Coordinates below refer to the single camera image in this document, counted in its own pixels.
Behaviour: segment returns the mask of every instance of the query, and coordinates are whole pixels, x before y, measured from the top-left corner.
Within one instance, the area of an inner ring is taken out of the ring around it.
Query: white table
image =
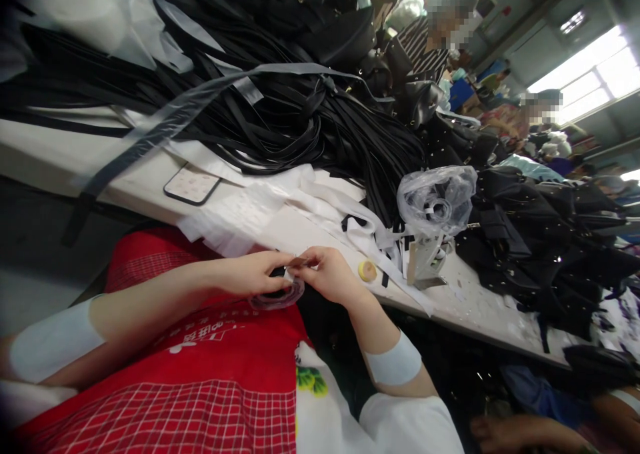
[[[104,112],[99,109],[86,109],[86,112],[87,119],[83,122],[122,126],[109,116],[96,117],[97,113]],[[71,185],[72,178],[90,168],[96,153],[117,142],[118,139],[0,120],[0,174],[45,191],[76,197],[79,188]],[[175,224],[180,217],[198,209],[163,193],[164,185],[183,164],[182,159],[160,150],[114,180],[99,200]],[[345,183],[328,177],[323,182],[338,187]],[[242,188],[222,182],[207,203],[215,203],[239,189]],[[341,250],[354,271],[365,259],[288,205],[274,216],[258,242],[292,253],[301,253],[312,245],[333,246]],[[581,342],[563,331],[550,329],[551,353],[544,354],[533,314],[518,312],[511,298],[482,288],[476,272],[456,254],[447,256],[441,275],[449,285],[432,287],[425,292],[435,305],[432,320],[438,323],[558,365],[566,365],[562,348]],[[425,316],[422,308],[392,281],[387,288],[382,287],[381,278],[382,275],[378,275],[369,286],[380,302]]]

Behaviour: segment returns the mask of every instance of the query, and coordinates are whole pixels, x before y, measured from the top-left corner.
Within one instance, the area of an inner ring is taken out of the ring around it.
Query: fluorescent light
[[[576,27],[578,27],[580,24],[582,24],[582,22],[584,22],[584,20],[585,20],[584,12],[578,11],[576,14],[574,14],[570,18],[570,20],[568,20],[567,22],[562,24],[562,26],[560,26],[560,30],[562,31],[562,34],[565,34],[565,35],[569,34],[573,30],[575,30]]]
[[[570,122],[588,112],[593,111],[594,109],[597,109],[602,106],[602,104],[606,104],[609,101],[609,95],[604,89],[596,89],[594,92],[584,96],[579,101],[563,107],[560,111],[560,118],[564,122]]]
[[[622,174],[622,176],[620,177],[622,178],[623,181],[634,181],[634,180],[640,181],[640,169],[638,169],[637,171],[631,171],[626,174]]]
[[[598,72],[616,97],[622,97],[640,89],[640,69],[628,47],[600,64]]]
[[[620,28],[616,26],[530,86],[529,92],[538,93],[545,89],[566,86],[622,50],[626,45],[626,39],[621,35]]]
[[[578,99],[594,92],[598,87],[601,87],[598,76],[593,72],[587,73],[562,90],[562,104],[573,104]]]

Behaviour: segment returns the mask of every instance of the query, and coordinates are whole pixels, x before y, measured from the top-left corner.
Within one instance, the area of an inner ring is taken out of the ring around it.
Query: smartphone
[[[165,195],[187,204],[200,206],[207,202],[221,179],[186,163],[165,184]]]

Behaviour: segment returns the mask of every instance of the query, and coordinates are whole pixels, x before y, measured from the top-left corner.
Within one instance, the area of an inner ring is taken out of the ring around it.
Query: striped shirt
[[[447,68],[449,50],[432,49],[425,52],[428,38],[429,21],[426,16],[418,17],[398,34],[400,44],[413,64],[413,73],[433,71],[434,80],[439,83],[442,73]]]

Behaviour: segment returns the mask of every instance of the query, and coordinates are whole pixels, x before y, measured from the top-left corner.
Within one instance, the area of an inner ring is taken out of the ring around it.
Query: floor
[[[132,224],[92,213],[66,248],[60,238],[72,210],[68,199],[0,179],[0,336],[100,292],[111,252]]]

